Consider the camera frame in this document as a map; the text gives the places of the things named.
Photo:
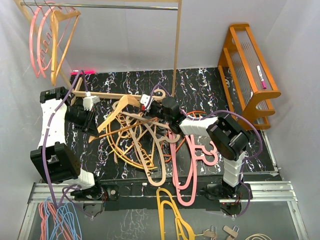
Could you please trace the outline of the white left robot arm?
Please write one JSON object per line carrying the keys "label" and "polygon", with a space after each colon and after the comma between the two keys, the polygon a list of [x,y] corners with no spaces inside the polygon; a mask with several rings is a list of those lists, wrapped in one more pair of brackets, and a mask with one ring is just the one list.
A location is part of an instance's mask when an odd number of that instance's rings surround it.
{"label": "white left robot arm", "polygon": [[73,123],[82,133],[98,137],[93,104],[99,99],[88,94],[82,105],[72,105],[73,97],[65,87],[40,93],[41,138],[37,149],[30,152],[30,159],[47,184],[74,185],[71,195],[75,198],[98,200],[104,188],[94,173],[82,169],[80,159],[67,146],[65,122]]}

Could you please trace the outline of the pink wavy wire hanger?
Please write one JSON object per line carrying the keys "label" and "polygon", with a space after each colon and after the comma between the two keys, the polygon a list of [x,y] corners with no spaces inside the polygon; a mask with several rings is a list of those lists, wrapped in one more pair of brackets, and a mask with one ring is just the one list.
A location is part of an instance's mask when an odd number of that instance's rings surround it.
{"label": "pink wavy wire hanger", "polygon": [[37,78],[47,78],[52,63],[52,27],[50,16],[55,2],[17,0],[16,4],[29,23],[28,47],[31,67]]}

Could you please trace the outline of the wooden hanger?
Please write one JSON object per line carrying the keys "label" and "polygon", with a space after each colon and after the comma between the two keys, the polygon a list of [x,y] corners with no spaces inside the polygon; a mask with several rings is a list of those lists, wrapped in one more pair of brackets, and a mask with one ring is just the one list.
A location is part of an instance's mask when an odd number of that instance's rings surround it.
{"label": "wooden hanger", "polygon": [[134,95],[125,94],[124,96],[122,96],[118,101],[115,110],[110,113],[108,117],[97,127],[98,132],[100,133],[103,129],[105,129],[106,126],[110,124],[127,105],[140,107],[141,103]]}
{"label": "wooden hanger", "polygon": [[[56,86],[57,77],[61,70],[62,64],[64,62],[64,59],[67,55],[67,51],[70,47],[79,16],[81,15],[81,12],[78,10],[74,10],[69,13],[63,13],[60,10],[54,10],[50,16],[50,25],[52,30],[52,55],[51,55],[51,74],[50,74],[50,80],[53,86]],[[62,57],[59,63],[57,63],[58,60],[58,36],[59,36],[59,24],[62,21],[70,20],[72,18],[75,18],[74,25],[72,27],[69,39],[67,41],[67,44],[64,48],[64,51],[62,53]]]}

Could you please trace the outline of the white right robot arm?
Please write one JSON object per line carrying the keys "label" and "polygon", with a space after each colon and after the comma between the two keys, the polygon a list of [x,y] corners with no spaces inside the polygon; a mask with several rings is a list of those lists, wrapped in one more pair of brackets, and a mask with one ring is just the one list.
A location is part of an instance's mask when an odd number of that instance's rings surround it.
{"label": "white right robot arm", "polygon": [[183,113],[176,99],[171,96],[163,98],[159,103],[143,94],[139,103],[145,115],[168,122],[169,129],[176,135],[209,137],[224,161],[221,184],[212,188],[211,193],[230,199],[240,194],[249,135],[230,114],[197,119]]}

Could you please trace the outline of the beige plastic hanger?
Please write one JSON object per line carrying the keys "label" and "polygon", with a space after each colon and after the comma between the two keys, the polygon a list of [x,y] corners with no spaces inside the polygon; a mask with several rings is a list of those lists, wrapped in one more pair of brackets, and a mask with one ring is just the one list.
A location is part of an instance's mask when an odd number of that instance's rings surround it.
{"label": "beige plastic hanger", "polygon": [[[117,103],[115,103],[113,105],[113,110],[116,109],[116,106],[117,106]],[[180,139],[179,136],[177,137],[174,137],[173,140],[170,140],[169,137],[167,137],[166,135],[165,136],[162,136],[162,137],[157,137],[157,128],[158,127],[161,127],[165,130],[167,130],[169,127],[165,124],[162,124],[162,123],[159,123],[158,120],[157,120],[157,123],[155,125],[152,125],[150,123],[147,123],[145,121],[142,122],[142,129],[143,130],[147,130],[147,133],[146,134],[149,134],[150,137],[151,137],[151,147],[152,147],[152,140],[155,140],[155,144],[156,144],[156,147],[155,147],[155,152],[154,152],[154,156],[155,156],[155,153],[158,153],[158,156],[159,156],[159,166],[160,166],[160,173],[161,173],[161,178],[159,181],[155,181],[152,177],[152,170],[149,171],[148,169],[142,169],[146,175],[146,178],[148,180],[148,182],[152,185],[152,186],[155,186],[155,187],[160,187],[162,186],[164,183],[165,183],[165,180],[166,180],[166,160],[165,160],[165,156],[163,154],[163,150],[162,150],[162,142],[165,141],[165,142],[168,142],[168,143],[172,143],[172,142],[178,142],[178,140]],[[130,146],[132,144],[132,142],[134,142],[135,144],[138,143],[137,141],[137,137],[139,136],[139,130],[137,129],[136,130],[136,133],[134,133],[134,131],[132,129],[129,130],[129,132],[131,133],[132,135],[132,140],[130,139],[123,139],[119,142],[118,146],[125,150],[126,149],[126,146]]]}

